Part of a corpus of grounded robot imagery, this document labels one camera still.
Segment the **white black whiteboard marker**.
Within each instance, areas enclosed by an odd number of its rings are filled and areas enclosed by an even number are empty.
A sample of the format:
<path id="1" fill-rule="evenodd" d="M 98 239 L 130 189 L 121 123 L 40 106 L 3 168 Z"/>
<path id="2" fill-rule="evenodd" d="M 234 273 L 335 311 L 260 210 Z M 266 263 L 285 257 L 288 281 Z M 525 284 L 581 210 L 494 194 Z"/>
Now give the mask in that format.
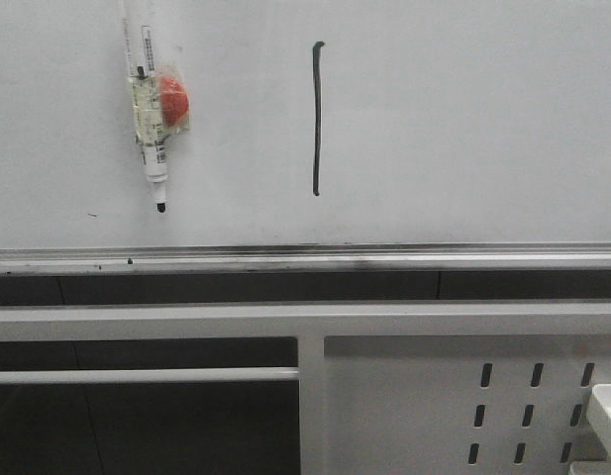
<path id="1" fill-rule="evenodd" d="M 153 3 L 121 1 L 119 11 L 135 142 L 140 150 L 146 180 L 152 189 L 154 205 L 163 214 L 167 208 L 168 168 L 164 146 L 166 132 L 155 61 Z"/>

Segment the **white plastic bin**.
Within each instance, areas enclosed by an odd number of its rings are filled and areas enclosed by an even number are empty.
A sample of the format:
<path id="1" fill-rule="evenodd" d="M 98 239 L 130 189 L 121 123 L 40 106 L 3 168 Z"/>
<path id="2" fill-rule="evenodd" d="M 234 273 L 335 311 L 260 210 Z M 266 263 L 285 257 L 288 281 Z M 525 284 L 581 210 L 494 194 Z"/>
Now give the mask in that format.
<path id="1" fill-rule="evenodd" d="M 611 474 L 611 384 L 598 384 L 591 390 L 586 418 L 605 449 L 606 461 L 575 461 L 569 474 Z"/>

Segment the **white metal pegboard rack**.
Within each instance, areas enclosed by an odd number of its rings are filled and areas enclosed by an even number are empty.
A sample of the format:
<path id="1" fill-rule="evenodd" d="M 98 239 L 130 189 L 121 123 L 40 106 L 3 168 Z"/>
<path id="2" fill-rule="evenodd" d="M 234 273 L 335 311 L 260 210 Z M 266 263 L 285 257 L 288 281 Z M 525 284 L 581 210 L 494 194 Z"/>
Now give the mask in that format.
<path id="1" fill-rule="evenodd" d="M 0 309 L 0 474 L 564 474 L 611 302 Z"/>

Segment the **red round magnet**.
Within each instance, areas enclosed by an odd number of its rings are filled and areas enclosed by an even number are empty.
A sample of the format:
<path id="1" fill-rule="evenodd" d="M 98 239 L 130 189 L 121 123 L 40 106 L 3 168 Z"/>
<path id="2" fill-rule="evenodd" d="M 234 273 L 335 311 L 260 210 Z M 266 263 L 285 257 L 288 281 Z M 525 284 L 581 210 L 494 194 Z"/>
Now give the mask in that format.
<path id="1" fill-rule="evenodd" d="M 189 99 L 184 85 L 175 77 L 159 79 L 159 94 L 165 124 L 172 128 L 184 122 L 189 113 Z"/>

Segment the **white whiteboard with aluminium frame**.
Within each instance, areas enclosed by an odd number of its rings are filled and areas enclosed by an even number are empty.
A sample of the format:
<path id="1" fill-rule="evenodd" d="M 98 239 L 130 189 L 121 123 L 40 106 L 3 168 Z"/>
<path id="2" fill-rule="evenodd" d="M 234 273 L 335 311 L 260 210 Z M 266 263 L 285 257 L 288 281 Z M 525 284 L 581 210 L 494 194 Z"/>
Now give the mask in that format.
<path id="1" fill-rule="evenodd" d="M 190 128 L 159 212 L 114 1 L 0 1 L 0 274 L 611 269 L 611 1 L 137 1 Z"/>

